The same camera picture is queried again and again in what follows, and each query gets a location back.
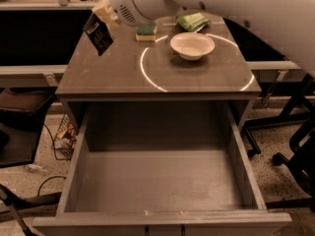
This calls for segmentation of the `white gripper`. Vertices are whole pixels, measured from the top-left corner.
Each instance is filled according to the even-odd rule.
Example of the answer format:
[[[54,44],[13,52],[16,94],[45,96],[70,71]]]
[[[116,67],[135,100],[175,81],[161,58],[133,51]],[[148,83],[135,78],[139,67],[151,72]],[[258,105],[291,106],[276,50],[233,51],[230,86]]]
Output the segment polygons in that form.
[[[150,0],[99,0],[93,7],[93,13],[104,23],[137,27],[153,21],[145,14]]]

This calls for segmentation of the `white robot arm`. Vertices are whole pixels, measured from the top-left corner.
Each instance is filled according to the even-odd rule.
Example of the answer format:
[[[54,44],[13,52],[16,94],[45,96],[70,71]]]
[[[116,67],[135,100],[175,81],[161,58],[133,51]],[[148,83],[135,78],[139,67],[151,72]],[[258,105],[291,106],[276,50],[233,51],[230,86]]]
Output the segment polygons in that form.
[[[135,27],[166,16],[205,12],[229,19],[315,73],[315,0],[99,0],[108,21]]]

